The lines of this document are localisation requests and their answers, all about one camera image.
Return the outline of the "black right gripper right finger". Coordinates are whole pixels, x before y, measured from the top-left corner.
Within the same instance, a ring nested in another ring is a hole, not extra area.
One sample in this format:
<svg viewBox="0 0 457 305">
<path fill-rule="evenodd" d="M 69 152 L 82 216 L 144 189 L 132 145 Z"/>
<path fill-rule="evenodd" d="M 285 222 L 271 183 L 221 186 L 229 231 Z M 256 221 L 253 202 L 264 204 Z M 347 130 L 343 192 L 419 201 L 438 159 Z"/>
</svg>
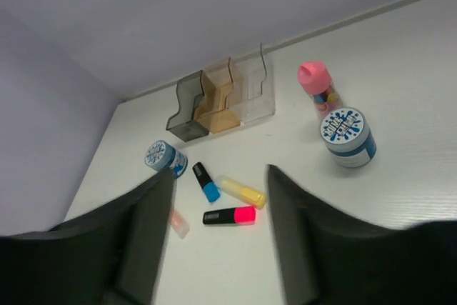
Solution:
<svg viewBox="0 0 457 305">
<path fill-rule="evenodd" d="M 456 223 L 389 229 L 357 219 L 267 169 L 288 304 L 454 304 Z"/>
</svg>

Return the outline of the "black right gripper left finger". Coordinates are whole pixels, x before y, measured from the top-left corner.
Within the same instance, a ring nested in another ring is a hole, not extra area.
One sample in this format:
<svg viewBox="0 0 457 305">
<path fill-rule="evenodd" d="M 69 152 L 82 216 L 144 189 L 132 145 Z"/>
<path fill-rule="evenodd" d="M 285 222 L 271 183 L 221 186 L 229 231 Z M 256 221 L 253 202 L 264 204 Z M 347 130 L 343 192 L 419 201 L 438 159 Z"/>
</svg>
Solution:
<svg viewBox="0 0 457 305">
<path fill-rule="evenodd" d="M 1 238 L 2 304 L 151 304 L 174 178 L 162 171 L 48 231 Z"/>
</svg>

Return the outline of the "blue white round jar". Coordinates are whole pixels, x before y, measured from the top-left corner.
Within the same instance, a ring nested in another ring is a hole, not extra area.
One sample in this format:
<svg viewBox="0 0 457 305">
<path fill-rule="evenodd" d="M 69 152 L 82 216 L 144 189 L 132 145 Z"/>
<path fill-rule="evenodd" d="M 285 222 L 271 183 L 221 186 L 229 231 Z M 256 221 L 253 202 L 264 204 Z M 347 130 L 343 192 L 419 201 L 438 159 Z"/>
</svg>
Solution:
<svg viewBox="0 0 457 305">
<path fill-rule="evenodd" d="M 321 121 L 320 135 L 339 166 L 359 168 L 376 154 L 371 128 L 358 109 L 342 107 L 329 112 Z"/>
</svg>

